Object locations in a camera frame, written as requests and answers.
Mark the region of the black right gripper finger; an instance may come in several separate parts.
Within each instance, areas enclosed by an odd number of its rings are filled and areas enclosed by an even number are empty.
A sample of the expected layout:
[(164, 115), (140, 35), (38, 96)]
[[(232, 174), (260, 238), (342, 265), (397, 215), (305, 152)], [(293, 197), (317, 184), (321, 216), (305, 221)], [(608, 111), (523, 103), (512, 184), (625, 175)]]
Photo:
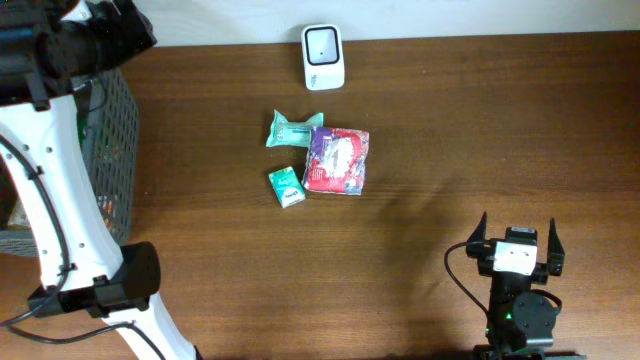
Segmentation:
[(488, 214), (484, 212), (481, 216), (480, 222), (467, 240), (468, 245), (482, 245), (486, 243), (487, 220)]
[(557, 234), (556, 222), (554, 218), (550, 220), (548, 244), (547, 244), (547, 255), (548, 256), (564, 256), (565, 255), (564, 247), (562, 246), (560, 238)]

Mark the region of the purple red pad package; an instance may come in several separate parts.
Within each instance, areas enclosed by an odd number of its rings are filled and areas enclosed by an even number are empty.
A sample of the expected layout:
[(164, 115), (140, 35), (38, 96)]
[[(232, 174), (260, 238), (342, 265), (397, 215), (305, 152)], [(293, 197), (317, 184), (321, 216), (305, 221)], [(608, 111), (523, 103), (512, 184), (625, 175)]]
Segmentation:
[(359, 196), (366, 178), (367, 131), (314, 127), (303, 187), (312, 192)]

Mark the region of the teal wet wipes pack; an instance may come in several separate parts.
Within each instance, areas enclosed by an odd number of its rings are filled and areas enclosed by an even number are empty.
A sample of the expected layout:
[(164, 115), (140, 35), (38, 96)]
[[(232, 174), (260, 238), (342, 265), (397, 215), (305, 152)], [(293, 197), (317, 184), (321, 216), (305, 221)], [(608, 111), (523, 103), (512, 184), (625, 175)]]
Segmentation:
[(274, 111), (267, 147), (294, 146), (308, 148), (311, 142), (311, 130), (324, 126), (324, 114), (317, 113), (304, 122), (290, 122), (279, 111)]

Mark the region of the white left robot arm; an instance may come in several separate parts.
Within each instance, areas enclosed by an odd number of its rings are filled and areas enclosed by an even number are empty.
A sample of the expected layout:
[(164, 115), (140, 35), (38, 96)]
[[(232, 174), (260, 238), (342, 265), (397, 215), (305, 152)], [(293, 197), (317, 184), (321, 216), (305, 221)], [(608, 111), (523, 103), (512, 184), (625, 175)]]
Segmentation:
[(74, 79), (115, 69), (155, 42), (131, 1), (3, 2), (1, 156), (39, 253), (28, 316), (84, 310), (141, 359), (196, 359), (161, 299), (155, 247), (121, 246), (108, 231), (77, 128)]

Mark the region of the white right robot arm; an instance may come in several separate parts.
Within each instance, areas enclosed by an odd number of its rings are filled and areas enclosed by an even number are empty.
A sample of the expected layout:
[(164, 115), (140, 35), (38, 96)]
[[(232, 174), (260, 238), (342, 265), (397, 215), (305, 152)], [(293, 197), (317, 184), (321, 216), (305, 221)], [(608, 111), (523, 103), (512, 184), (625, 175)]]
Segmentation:
[(508, 227), (502, 238), (486, 237), (483, 215), (465, 242), (466, 255), (476, 261), (478, 273), (491, 279), (486, 309), (486, 346), (474, 348), (477, 359), (542, 359), (553, 345), (552, 330), (562, 310), (555, 295), (533, 286), (546, 285), (564, 269), (565, 250), (550, 222), (547, 260), (539, 262), (538, 232)]

